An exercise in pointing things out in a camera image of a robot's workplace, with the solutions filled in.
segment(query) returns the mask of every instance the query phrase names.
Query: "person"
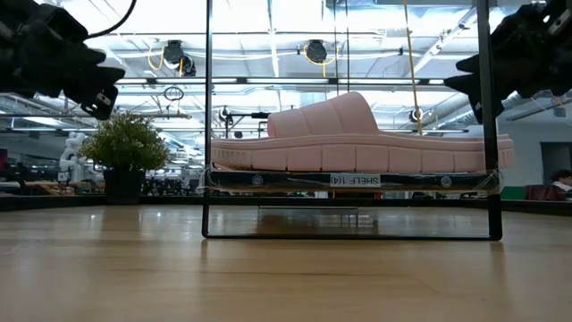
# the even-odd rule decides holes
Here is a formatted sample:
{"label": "person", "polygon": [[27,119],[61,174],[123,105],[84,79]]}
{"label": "person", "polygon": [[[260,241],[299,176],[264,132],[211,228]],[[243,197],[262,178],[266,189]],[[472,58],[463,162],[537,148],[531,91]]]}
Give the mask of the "person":
{"label": "person", "polygon": [[572,201],[572,171],[558,170],[552,177],[552,185],[566,192],[566,199]]}

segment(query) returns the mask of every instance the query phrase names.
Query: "black metal frame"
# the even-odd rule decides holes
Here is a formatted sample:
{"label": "black metal frame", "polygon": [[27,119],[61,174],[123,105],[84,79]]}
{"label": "black metal frame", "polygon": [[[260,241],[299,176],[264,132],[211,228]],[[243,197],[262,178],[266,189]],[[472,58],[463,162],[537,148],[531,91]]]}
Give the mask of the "black metal frame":
{"label": "black metal frame", "polygon": [[[213,16],[213,0],[206,0],[206,111],[205,111],[205,165],[209,167],[211,165],[211,96],[212,96],[212,52],[213,52],[213,29],[212,29],[212,16]],[[481,102],[483,106],[483,127],[484,127],[484,151],[485,151],[485,161],[487,175],[478,178],[477,180],[483,180],[485,177],[497,177],[497,169],[499,165],[499,155],[497,146],[497,130],[496,121],[494,114],[492,112],[493,103],[493,85],[492,85],[492,68],[491,68],[491,36],[489,27],[489,0],[477,0],[476,10],[477,10],[477,22],[479,31],[479,53],[480,53],[480,77],[481,77]],[[237,174],[229,174],[229,176],[220,176],[221,178],[226,178],[235,180],[236,177],[232,177]],[[275,176],[288,176],[293,174],[262,174],[272,178]],[[302,174],[302,175],[329,175],[329,174]],[[438,188],[439,183],[443,175],[427,175],[419,176],[424,177],[427,180],[433,180],[429,186]],[[457,180],[460,176],[452,175],[453,180]],[[487,189],[496,189],[497,187],[485,187]],[[474,236],[409,236],[409,235],[358,235],[358,234],[240,234],[240,235],[214,235],[209,232],[209,222],[210,222],[210,205],[212,202],[209,189],[205,190],[203,197],[203,218],[202,218],[202,234],[205,238],[224,238],[224,239],[319,239],[319,240],[427,240],[427,241],[498,241],[502,238],[502,213],[501,213],[501,195],[499,191],[494,191],[487,198],[487,210],[489,218],[489,235],[483,237]],[[253,202],[252,206],[258,206],[256,202]]]}

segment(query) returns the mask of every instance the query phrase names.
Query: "shelf label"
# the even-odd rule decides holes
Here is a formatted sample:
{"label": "shelf label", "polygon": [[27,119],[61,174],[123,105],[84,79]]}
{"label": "shelf label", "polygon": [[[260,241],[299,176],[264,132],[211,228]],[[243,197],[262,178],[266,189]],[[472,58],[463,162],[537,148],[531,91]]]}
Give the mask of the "shelf label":
{"label": "shelf label", "polygon": [[330,187],[381,188],[379,174],[331,174]]}

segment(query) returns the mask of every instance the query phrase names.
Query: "black plant pot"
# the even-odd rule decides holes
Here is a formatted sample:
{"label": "black plant pot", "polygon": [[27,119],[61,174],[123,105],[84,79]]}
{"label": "black plant pot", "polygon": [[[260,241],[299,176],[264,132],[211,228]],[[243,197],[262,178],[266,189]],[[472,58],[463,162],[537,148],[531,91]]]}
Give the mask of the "black plant pot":
{"label": "black plant pot", "polygon": [[137,205],[141,201],[142,171],[112,169],[104,171],[105,195],[111,205]]}

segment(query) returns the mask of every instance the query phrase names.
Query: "ceiling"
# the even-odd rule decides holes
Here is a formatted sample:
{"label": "ceiling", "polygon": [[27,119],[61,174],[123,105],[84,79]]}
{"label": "ceiling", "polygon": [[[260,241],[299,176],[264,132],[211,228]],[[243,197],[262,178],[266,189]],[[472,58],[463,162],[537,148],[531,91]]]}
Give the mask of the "ceiling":
{"label": "ceiling", "polygon": [[[116,23],[130,4],[130,0],[37,2],[61,5],[90,32]],[[216,79],[212,105],[215,129],[223,127],[217,116],[225,107],[232,113],[277,112],[335,97],[346,92],[348,84],[350,90],[364,95],[380,128],[415,127],[408,118],[415,102],[410,80],[407,80],[411,66],[403,3],[348,0],[346,7],[344,1],[337,1],[337,5],[334,2],[214,0],[213,76]],[[527,3],[530,1],[496,1],[490,15],[492,28]],[[459,74],[455,63],[478,53],[475,22],[471,0],[408,1],[413,71],[417,79],[427,79],[425,85],[417,87],[417,101],[425,112],[425,128],[462,129],[472,121],[466,122],[470,117],[463,117],[470,115],[467,98],[442,86],[441,79]],[[182,41],[186,55],[193,59],[198,72],[197,78],[185,79],[195,83],[176,84],[184,92],[184,98],[171,103],[164,97],[164,91],[172,86],[168,84],[172,80],[148,84],[142,78],[178,78],[177,71],[164,64],[160,66],[162,47],[167,40],[175,39]],[[311,39],[323,41],[327,60],[332,60],[330,64],[315,65],[307,60],[304,47]],[[156,125],[165,128],[173,140],[191,147],[201,146],[205,122],[205,0],[138,0],[132,16],[114,34],[91,39],[87,44],[106,51],[104,65],[123,68],[128,78],[138,79],[122,80],[118,84],[119,112],[159,116]],[[298,80],[280,83],[286,78]],[[387,80],[403,78],[405,80]],[[305,79],[320,80],[305,83]],[[339,80],[333,84],[328,84],[328,80],[320,82],[324,79]],[[261,80],[260,83],[253,83],[257,80]],[[0,111],[8,114],[18,109],[18,113],[81,117],[60,120],[64,123],[61,128],[90,128],[97,123],[83,118],[79,108],[73,102],[66,103],[64,97],[38,97],[37,101],[39,104],[35,106],[17,104],[13,100],[4,102],[0,104]],[[549,98],[537,101],[547,106],[551,103]],[[562,122],[566,119],[543,112],[508,121],[511,116],[537,105],[520,100],[512,107],[500,118],[501,122],[540,119]],[[170,115],[168,119],[161,118],[165,114]],[[18,122],[18,126],[46,126],[30,120]],[[242,131],[246,138],[257,137],[259,122],[246,117],[235,125],[235,130]]]}

